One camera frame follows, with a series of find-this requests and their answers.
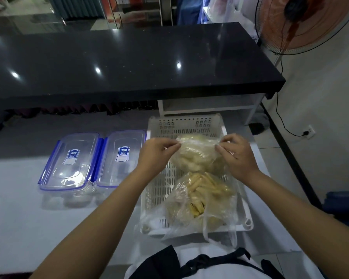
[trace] finger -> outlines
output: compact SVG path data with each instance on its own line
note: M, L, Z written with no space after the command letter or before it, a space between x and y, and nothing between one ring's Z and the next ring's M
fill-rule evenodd
M236 153L238 151L238 148L240 147L237 144L234 143L227 143L227 142L223 142L219 144L222 148L224 148L225 150L232 152L232 153Z
M175 139L169 139L169 138L156 138L156 140L160 145L163 145L166 148L169 148L170 146L176 145L179 143L179 141Z
M172 145L170 147L168 147L165 151L164 151L164 155L167 156L168 159L171 158L171 156L177 152L179 150L179 148L181 148L181 144L177 143L175 145Z
M234 143L242 143L244 141L244 138L238 134L228 134L226 136L223 136L220 142L230 142L233 141Z
M215 149L217 152L220 153L220 155L223 156L223 158L225 159L225 161L227 163L232 163L235 160L235 158L227 150L225 150L223 147L221 147L220 145L215 145Z

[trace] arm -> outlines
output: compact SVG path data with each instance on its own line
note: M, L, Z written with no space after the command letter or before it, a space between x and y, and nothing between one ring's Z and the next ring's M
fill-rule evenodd
M263 174L248 141L241 136L227 135L221 142L216 150L233 176L269 206L307 256L331 279L349 278L349 227Z
M120 241L141 192L180 147L176 140L167 138L146 141L135 170L56 246L30 278L99 278Z

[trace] blue label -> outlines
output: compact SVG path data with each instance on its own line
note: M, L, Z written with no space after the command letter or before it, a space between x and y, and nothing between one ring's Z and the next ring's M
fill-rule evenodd
M80 153L80 150L74 149L74 150L69 150L67 152L67 156L63 162L64 165L71 165L76 162L76 158L78 157Z
M129 147L120 147L117 150L117 157L116 157L116 161L127 161L129 159Z

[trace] black harness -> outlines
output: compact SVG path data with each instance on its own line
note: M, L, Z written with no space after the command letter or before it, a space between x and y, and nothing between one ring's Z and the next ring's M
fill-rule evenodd
M254 268L272 279L284 279L270 261L263 259L261 268L258 268L239 258L243 255L246 255L248 259L251 258L251 255L244 248L238 248L232 253L218 257L200 254L181 267L176 251L170 245L142 262L130 276L130 279L182 279L194 275L199 269L220 264L240 264Z

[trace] wall outlet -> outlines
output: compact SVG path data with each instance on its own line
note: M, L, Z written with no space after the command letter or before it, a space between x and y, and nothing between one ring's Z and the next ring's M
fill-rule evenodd
M314 128L313 128L311 125L308 125L307 128L304 129L304 131L308 131L308 132L309 132L309 134L305 136L307 139L310 139L310 138L313 137L313 136L315 135L315 133L316 133L315 130L314 130Z

